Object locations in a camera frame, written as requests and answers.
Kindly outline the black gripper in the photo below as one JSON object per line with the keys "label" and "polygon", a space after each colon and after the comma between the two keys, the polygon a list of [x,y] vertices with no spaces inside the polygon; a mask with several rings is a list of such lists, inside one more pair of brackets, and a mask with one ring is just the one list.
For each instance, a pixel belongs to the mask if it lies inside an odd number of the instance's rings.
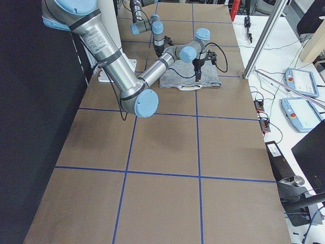
{"label": "black gripper", "polygon": [[165,50],[164,45],[160,45],[160,46],[154,45],[154,51],[157,57],[161,57],[162,54],[164,53],[164,50]]}
{"label": "black gripper", "polygon": [[199,81],[201,79],[201,74],[202,74],[201,67],[204,65],[204,63],[205,63],[204,59],[195,58],[192,61],[192,64],[194,66],[194,73],[196,76],[195,81]]}

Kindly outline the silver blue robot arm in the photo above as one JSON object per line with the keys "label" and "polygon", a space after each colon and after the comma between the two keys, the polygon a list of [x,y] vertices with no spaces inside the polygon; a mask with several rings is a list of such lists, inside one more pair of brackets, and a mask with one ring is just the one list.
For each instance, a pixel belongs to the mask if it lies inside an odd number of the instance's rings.
{"label": "silver blue robot arm", "polygon": [[156,3],[158,3],[158,1],[154,0],[132,0],[129,2],[129,7],[133,18],[131,31],[133,35],[139,35],[141,33],[151,31],[155,54],[158,57],[161,57],[165,49],[164,25],[157,14],[151,15],[149,18],[142,10],[143,7]]}
{"label": "silver blue robot arm", "polygon": [[132,14],[131,30],[134,35],[151,31],[153,47],[158,59],[136,76],[130,61],[121,49],[120,41],[114,41],[118,34],[116,8],[112,3],[104,7],[97,1],[42,1],[42,19],[45,26],[68,31],[80,36],[97,65],[119,89],[116,99],[121,112],[138,117],[150,117],[157,108],[159,99],[150,87],[178,60],[192,63],[196,76],[201,74],[201,66],[208,58],[206,47],[210,41],[210,31],[196,30],[194,38],[185,45],[165,45],[168,37],[157,14],[147,18],[143,7],[156,4],[156,1],[130,1]]}

